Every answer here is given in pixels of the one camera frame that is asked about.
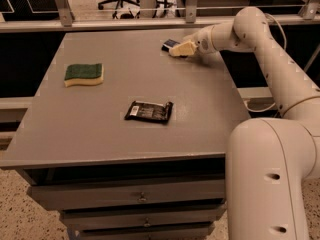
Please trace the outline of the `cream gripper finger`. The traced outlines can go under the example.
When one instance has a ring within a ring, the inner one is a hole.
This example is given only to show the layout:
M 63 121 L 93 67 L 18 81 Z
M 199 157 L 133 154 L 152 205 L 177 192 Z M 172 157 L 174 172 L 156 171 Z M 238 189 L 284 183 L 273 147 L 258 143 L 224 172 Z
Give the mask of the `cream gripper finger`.
M 173 57 L 190 56 L 194 55 L 196 50 L 196 44 L 188 40 L 183 43 L 175 44 L 173 47 L 169 49 L 169 54 Z
M 183 38 L 184 41 L 193 41 L 193 42 L 197 42 L 198 41 L 198 34 L 197 33 L 193 33 L 190 35 L 187 35 Z

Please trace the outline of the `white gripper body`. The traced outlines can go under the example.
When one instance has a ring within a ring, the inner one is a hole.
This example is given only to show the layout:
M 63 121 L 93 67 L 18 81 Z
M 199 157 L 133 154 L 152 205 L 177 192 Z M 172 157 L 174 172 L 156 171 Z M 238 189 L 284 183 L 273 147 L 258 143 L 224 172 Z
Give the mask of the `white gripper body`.
M 193 41 L 198 50 L 203 54 L 213 53 L 215 51 L 212 41 L 212 30 L 214 26 L 207 26 L 193 34 Z

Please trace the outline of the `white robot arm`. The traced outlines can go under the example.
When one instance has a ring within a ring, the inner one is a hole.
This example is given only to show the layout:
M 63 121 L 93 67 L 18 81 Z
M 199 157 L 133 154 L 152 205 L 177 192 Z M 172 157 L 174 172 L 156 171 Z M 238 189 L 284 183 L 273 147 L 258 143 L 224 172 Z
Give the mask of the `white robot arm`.
M 302 182 L 320 177 L 320 89 L 278 44 L 265 14 L 240 10 L 170 48 L 174 57 L 252 52 L 280 113 L 239 124 L 226 152 L 229 240 L 309 240 Z

